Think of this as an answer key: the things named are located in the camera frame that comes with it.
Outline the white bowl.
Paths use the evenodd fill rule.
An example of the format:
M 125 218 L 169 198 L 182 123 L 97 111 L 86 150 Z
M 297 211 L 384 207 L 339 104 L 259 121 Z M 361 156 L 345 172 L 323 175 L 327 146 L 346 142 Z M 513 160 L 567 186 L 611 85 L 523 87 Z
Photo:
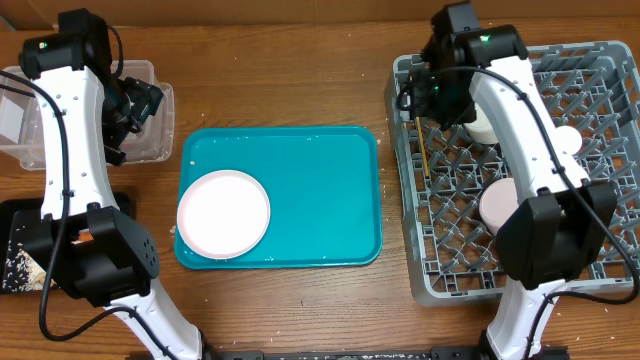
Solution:
M 474 109 L 476 119 L 473 122 L 464 124 L 466 131 L 474 141 L 480 144 L 497 144 L 498 139 L 488 117 L 478 105 L 475 105 Z

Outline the wooden chopstick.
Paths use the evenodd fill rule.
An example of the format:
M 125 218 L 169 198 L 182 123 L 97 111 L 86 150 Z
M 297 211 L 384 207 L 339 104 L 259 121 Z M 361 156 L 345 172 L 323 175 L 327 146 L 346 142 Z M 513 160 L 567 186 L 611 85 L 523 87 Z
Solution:
M 423 165 L 423 172 L 424 172 L 424 176 L 425 178 L 430 178 L 430 170 L 429 170 L 429 165 L 428 165 L 428 157 L 426 154 L 426 147 L 425 147 L 425 137 L 424 137 L 424 133 L 423 133 L 423 127 L 422 127 L 422 123 L 421 123 L 421 118 L 419 116 L 415 117 L 415 126 L 418 132 L 418 140 L 419 140 L 419 149 L 420 149 L 420 154 L 421 154 L 421 162 Z

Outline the small white plate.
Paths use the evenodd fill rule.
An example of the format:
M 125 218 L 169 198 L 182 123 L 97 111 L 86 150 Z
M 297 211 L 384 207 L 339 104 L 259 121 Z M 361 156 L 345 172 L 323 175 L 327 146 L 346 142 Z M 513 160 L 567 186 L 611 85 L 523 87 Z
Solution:
M 503 178 L 489 185 L 480 197 L 479 214 L 492 235 L 496 235 L 518 208 L 513 178 Z

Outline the white cup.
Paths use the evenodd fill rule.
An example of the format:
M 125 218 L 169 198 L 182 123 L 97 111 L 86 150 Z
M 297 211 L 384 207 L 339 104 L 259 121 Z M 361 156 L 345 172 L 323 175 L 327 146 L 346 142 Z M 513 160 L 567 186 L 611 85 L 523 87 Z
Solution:
M 568 155 L 577 154 L 582 147 L 582 136 L 580 132 L 568 125 L 559 126 L 553 132 L 554 144 Z

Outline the large white plate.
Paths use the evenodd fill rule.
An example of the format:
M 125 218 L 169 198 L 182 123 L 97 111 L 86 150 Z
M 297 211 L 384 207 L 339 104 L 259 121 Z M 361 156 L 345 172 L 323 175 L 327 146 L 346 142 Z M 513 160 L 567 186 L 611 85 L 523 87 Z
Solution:
M 194 253 L 228 260 L 252 250 L 266 234 L 270 218 L 269 197 L 255 178 L 237 170 L 218 170 L 184 192 L 177 229 Z

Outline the rice and peanut scraps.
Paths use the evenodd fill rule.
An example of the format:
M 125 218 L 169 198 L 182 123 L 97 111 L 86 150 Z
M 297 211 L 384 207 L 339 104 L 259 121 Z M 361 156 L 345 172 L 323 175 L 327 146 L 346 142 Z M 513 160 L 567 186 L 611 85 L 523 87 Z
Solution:
M 21 243 L 9 242 L 2 277 L 2 292 L 41 291 L 45 277 L 46 272 L 23 250 Z

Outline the orange carrot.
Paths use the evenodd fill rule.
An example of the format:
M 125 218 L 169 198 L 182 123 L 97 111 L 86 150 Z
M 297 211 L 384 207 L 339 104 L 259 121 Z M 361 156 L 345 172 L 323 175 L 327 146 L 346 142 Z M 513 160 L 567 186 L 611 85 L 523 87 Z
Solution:
M 74 246 L 79 246 L 81 244 L 90 243 L 94 240 L 92 234 L 88 231 L 81 231 L 78 233 L 78 236 L 75 240 L 71 241 L 71 244 Z

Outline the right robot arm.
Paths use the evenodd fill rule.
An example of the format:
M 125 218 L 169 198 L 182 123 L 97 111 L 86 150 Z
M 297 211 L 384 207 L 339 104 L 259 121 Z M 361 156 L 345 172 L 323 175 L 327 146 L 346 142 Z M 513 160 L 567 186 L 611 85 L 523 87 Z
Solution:
M 517 208 L 496 249 L 507 281 L 477 359 L 529 359 L 554 300 L 593 263 L 609 233 L 616 196 L 592 181 L 564 150 L 535 86 L 528 50 L 515 27 L 483 28 L 470 2 L 449 4 L 397 98 L 411 118 L 442 129 L 484 114 L 515 183 Z

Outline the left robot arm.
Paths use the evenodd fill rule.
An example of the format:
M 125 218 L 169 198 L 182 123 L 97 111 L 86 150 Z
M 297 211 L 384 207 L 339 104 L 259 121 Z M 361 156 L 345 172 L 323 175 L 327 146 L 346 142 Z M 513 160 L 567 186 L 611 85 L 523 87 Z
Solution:
M 117 203 L 109 166 L 121 144 L 155 115 L 162 90 L 122 73 L 117 31 L 87 9 L 62 12 L 55 34 L 25 41 L 18 81 L 41 113 L 46 186 L 38 217 L 14 215 L 11 236 L 57 286 L 116 316 L 156 359 L 212 359 L 202 331 L 187 321 L 159 280 L 147 229 Z

